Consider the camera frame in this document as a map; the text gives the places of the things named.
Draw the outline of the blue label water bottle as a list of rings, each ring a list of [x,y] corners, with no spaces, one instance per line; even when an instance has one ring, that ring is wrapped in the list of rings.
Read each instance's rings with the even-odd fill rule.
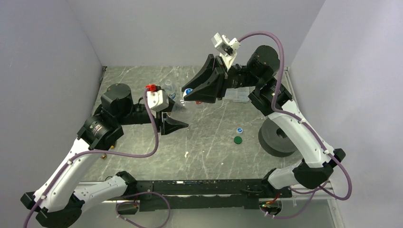
[[[177,86],[176,83],[170,79],[166,79],[163,85],[163,89],[167,93],[167,95],[175,101],[177,98]]]

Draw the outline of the green bottle cap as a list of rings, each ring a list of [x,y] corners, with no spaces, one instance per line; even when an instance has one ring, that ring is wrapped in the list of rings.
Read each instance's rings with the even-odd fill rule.
[[[235,136],[233,138],[233,141],[235,144],[241,144],[243,142],[243,139],[240,136]]]

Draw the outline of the clear unlabeled plastic bottle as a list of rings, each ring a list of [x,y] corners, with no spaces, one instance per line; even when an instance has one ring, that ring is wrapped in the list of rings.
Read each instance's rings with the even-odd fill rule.
[[[194,101],[185,101],[183,94],[173,106],[170,117],[184,123],[189,123],[195,114],[196,103]]]

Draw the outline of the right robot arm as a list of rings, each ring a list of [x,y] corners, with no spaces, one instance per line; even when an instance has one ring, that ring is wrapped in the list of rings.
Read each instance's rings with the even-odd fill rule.
[[[182,89],[190,89],[185,101],[213,104],[230,88],[253,87],[251,103],[272,120],[302,154],[302,161],[282,169],[271,170],[264,178],[262,192],[274,197],[283,187],[300,184],[315,189],[332,175],[334,167],[345,158],[342,149],[334,149],[303,121],[291,93],[281,86],[275,95],[280,60],[274,48],[261,45],[244,66],[225,66],[223,57],[209,54],[195,77]]]

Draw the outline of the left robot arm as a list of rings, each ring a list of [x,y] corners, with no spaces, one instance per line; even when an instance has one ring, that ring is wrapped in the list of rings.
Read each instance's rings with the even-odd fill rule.
[[[123,126],[151,124],[155,137],[188,127],[170,117],[180,108],[158,85],[147,85],[143,97],[133,101],[131,88],[113,84],[101,103],[78,131],[74,143],[51,177],[36,191],[27,192],[21,202],[45,228],[68,228],[83,212],[112,198],[133,199],[140,194],[138,181],[120,171],[99,184],[78,189],[90,167],[123,136]]]

